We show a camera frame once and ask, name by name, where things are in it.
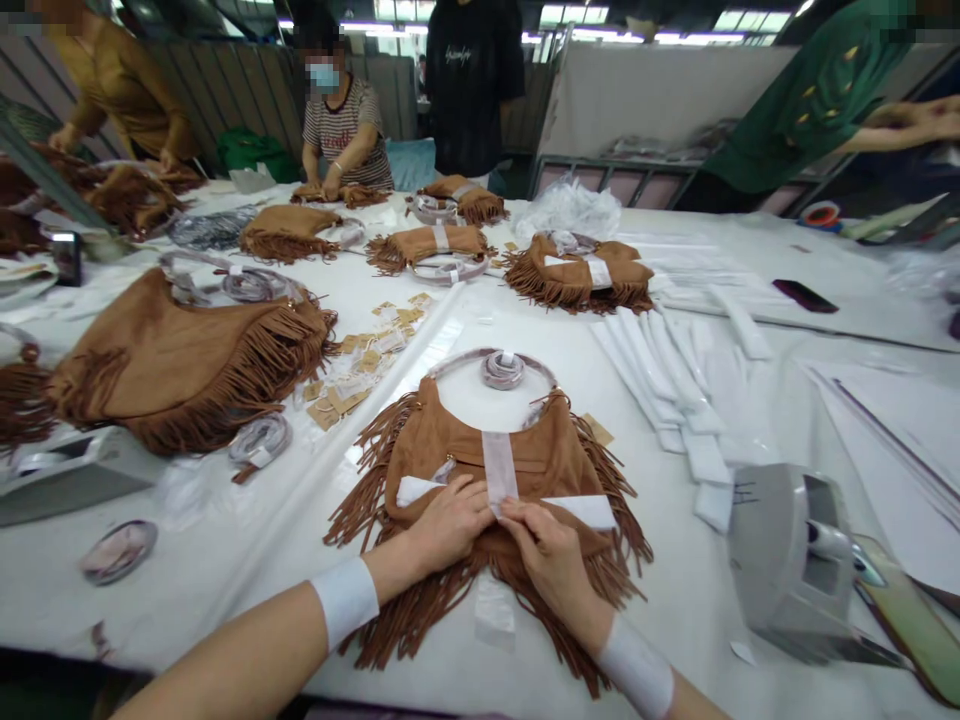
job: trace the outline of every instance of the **white wrist sleeve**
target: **white wrist sleeve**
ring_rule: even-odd
[[[614,616],[610,638],[597,664],[640,717],[663,720],[673,702],[673,670],[619,613]]]
[[[327,653],[357,628],[380,614],[377,588],[367,564],[359,557],[324,570],[310,581],[317,591],[327,622]]]

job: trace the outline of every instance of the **plastic bag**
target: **plastic bag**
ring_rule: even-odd
[[[887,286],[927,307],[941,327],[960,311],[960,245],[941,253],[903,250],[890,255]]]
[[[255,205],[243,205],[236,210],[212,215],[183,215],[169,229],[170,240],[193,250],[236,250],[240,233],[260,209]]]
[[[596,240],[611,240],[620,226],[622,206],[610,192],[587,190],[573,173],[543,190],[522,212],[513,216],[513,232],[526,243],[538,232],[569,230]]]

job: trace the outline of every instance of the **metal frame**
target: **metal frame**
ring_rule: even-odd
[[[2,116],[0,116],[0,150],[7,153],[17,167],[29,175],[74,220],[88,227],[103,228],[111,234],[116,234],[115,228],[84,202],[76,190],[60,177],[60,173],[50,167],[43,156],[30,147],[30,143],[17,132],[9,120]]]

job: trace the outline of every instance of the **smartphone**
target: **smartphone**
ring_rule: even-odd
[[[789,298],[793,298],[810,312],[834,313],[840,308],[826,298],[796,280],[774,280],[773,286]]]
[[[80,266],[79,236],[76,233],[53,233],[50,252],[60,274],[57,285],[80,287],[83,284],[83,273]]]

